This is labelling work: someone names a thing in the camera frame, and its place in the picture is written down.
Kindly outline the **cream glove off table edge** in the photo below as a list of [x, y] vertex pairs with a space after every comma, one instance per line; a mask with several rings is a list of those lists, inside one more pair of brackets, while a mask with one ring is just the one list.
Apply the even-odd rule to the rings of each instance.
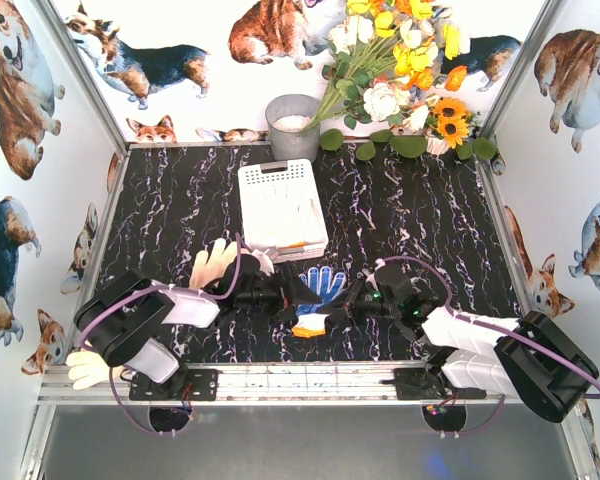
[[68, 378], [76, 391], [86, 390], [97, 384], [117, 379], [124, 371], [123, 366], [109, 367], [95, 352], [80, 350], [71, 352], [66, 359]]

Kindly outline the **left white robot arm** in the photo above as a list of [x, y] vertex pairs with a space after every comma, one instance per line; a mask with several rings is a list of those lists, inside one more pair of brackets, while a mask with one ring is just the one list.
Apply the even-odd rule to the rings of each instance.
[[86, 302], [74, 316], [79, 345], [110, 368], [127, 367], [164, 385], [183, 370], [181, 361], [157, 339], [164, 325], [219, 327], [240, 310], [291, 313], [321, 298], [288, 263], [268, 265], [240, 252], [214, 271], [200, 288], [183, 288], [129, 270]]

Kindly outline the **yellow palm glove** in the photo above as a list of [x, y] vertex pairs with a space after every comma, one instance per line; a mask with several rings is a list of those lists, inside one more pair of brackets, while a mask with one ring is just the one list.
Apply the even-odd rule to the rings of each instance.
[[313, 199], [295, 189], [271, 188], [257, 195], [248, 217], [247, 239], [256, 246], [296, 247], [324, 237]]

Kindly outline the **blue dotted work glove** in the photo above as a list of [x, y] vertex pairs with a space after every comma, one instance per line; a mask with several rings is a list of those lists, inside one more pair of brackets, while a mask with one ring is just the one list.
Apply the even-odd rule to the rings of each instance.
[[326, 334], [327, 314], [319, 313], [320, 307], [330, 304], [345, 289], [347, 278], [341, 271], [330, 266], [311, 267], [300, 275], [303, 283], [315, 293], [318, 304], [300, 304], [296, 309], [297, 322], [291, 331], [294, 337], [312, 338]]

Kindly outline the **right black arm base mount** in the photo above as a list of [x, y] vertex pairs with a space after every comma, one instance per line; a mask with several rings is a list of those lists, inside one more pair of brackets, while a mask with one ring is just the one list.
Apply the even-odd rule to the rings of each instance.
[[395, 389], [399, 400], [483, 400], [484, 390], [455, 387], [438, 365], [394, 368], [392, 377], [380, 381]]

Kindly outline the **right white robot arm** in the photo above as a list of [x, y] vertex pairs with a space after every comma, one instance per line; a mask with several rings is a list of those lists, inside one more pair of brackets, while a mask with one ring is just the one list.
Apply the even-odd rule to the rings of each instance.
[[599, 372], [543, 313], [522, 318], [470, 314], [422, 297], [396, 264], [377, 268], [321, 306], [331, 323], [386, 319], [438, 348], [442, 377], [454, 388], [517, 398], [540, 418], [560, 423], [589, 397], [600, 397]]

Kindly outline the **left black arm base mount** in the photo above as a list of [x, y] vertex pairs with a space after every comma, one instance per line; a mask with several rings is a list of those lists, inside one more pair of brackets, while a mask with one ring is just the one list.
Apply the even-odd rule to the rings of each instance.
[[136, 372], [131, 380], [132, 401], [191, 400], [214, 401], [219, 385], [219, 371], [214, 368], [190, 368], [179, 363], [175, 373], [162, 383]]

